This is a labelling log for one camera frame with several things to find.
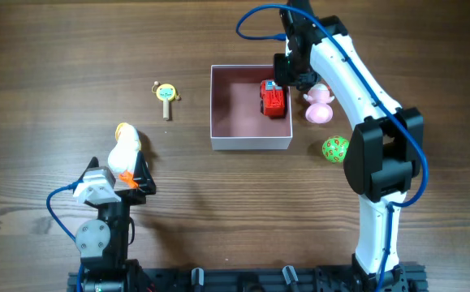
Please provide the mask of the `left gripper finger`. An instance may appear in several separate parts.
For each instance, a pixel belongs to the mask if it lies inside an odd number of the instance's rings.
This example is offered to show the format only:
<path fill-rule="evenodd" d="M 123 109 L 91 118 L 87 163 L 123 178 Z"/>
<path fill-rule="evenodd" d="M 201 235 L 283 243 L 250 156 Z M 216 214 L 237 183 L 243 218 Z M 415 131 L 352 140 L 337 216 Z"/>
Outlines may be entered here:
<path fill-rule="evenodd" d="M 86 172 L 90 169 L 97 168 L 98 166 L 99 166 L 99 160 L 96 157 L 92 157 L 87 167 L 85 168 L 83 173 L 80 175 L 80 177 L 76 181 L 78 183 L 81 183 L 83 181 L 83 177 L 86 174 Z"/>
<path fill-rule="evenodd" d="M 133 182 L 141 191 L 153 190 L 153 178 L 149 171 L 149 166 L 144 158 L 144 154 L 139 151 L 136 155 L 136 164 L 133 173 Z"/>

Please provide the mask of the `white yellow duck plush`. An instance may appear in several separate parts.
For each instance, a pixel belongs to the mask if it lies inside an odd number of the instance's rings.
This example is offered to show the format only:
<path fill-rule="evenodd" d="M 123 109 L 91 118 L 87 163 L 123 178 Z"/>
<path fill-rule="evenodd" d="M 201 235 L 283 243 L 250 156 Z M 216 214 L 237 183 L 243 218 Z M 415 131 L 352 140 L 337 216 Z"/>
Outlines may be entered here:
<path fill-rule="evenodd" d="M 140 137 L 134 126 L 121 122 L 115 131 L 117 144 L 110 151 L 108 166 L 114 175 L 125 182 L 130 188 L 137 188 L 134 171 L 138 152 L 141 150 Z"/>

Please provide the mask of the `red toy fire truck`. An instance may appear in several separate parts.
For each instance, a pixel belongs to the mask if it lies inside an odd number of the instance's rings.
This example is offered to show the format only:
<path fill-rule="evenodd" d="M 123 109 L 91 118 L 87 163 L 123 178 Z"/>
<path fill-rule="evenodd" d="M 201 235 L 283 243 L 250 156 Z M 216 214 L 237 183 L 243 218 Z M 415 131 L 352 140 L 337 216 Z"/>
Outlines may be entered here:
<path fill-rule="evenodd" d="M 269 118 L 282 118 L 286 113 L 285 91 L 273 79 L 265 79 L 260 86 L 261 113 Z"/>

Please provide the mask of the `pink pig toy figure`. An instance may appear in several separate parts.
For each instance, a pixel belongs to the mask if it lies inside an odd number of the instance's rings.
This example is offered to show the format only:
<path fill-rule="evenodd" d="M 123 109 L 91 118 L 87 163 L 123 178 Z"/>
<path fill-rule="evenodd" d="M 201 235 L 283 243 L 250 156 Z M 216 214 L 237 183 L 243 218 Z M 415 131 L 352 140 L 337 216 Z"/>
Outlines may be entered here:
<path fill-rule="evenodd" d="M 310 104 L 305 111 L 305 118 L 315 124 L 322 124 L 329 122 L 333 117 L 333 110 L 330 103 L 335 99 L 335 96 L 330 91 L 330 88 L 323 84 L 316 84 L 303 94 L 303 98 Z"/>

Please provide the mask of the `green numbered ball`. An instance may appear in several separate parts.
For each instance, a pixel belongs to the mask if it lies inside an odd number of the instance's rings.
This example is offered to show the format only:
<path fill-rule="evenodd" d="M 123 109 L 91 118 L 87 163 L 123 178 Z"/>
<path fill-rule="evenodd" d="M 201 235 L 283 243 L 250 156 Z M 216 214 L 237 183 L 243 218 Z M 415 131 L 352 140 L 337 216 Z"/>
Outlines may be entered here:
<path fill-rule="evenodd" d="M 332 163 L 342 163 L 349 146 L 349 141 L 342 136 L 331 136 L 322 145 L 321 154 Z"/>

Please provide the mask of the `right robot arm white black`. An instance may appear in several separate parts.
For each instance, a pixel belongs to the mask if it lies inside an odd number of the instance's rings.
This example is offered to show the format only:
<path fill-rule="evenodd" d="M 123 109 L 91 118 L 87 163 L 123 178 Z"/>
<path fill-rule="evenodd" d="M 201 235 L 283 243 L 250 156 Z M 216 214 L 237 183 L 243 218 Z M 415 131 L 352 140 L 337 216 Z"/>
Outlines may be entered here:
<path fill-rule="evenodd" d="M 382 90 L 338 17 L 317 18 L 307 1 L 278 9 L 287 48 L 274 56 L 275 79 L 300 91 L 326 83 L 352 127 L 343 160 L 360 201 L 352 290 L 426 291 L 424 267 L 401 264 L 396 251 L 401 210 L 417 202 L 429 178 L 422 115 L 416 108 L 403 109 Z"/>

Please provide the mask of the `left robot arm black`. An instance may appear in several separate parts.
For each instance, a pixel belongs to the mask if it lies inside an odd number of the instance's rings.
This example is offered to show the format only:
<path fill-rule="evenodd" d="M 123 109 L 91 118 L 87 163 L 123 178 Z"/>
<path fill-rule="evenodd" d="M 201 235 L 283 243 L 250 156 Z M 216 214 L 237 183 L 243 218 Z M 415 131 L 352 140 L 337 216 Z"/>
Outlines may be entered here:
<path fill-rule="evenodd" d="M 80 176 L 73 195 L 97 210 L 97 217 L 83 223 L 76 232 L 81 268 L 76 275 L 77 291 L 154 291 L 153 283 L 138 260 L 128 258 L 128 246 L 135 238 L 130 208 L 146 203 L 157 187 L 142 152 L 134 160 L 135 187 L 116 191 L 110 168 L 94 157 Z"/>

